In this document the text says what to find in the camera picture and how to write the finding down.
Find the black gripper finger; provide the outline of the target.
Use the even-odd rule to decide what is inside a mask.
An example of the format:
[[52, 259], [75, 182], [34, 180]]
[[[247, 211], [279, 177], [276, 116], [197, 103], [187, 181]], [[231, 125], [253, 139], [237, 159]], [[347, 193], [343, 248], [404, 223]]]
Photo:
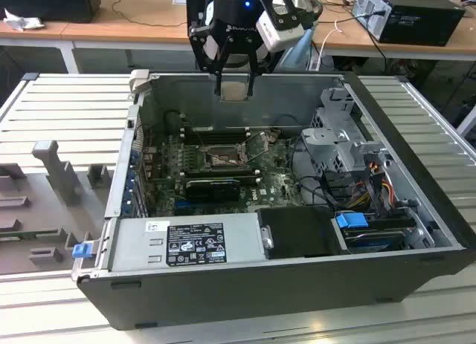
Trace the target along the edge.
[[257, 61], [255, 47], [253, 46], [249, 47], [247, 50], [247, 54], [248, 54], [248, 63], [250, 67], [247, 96], [251, 97], [253, 95], [254, 81], [260, 69], [259, 69], [259, 63]]
[[[208, 56], [205, 48], [209, 39], [216, 44], [213, 57]], [[225, 24], [192, 26], [189, 29], [189, 40], [199, 69], [216, 77], [214, 94], [220, 95], [223, 68], [231, 54], [231, 35], [227, 32]]]

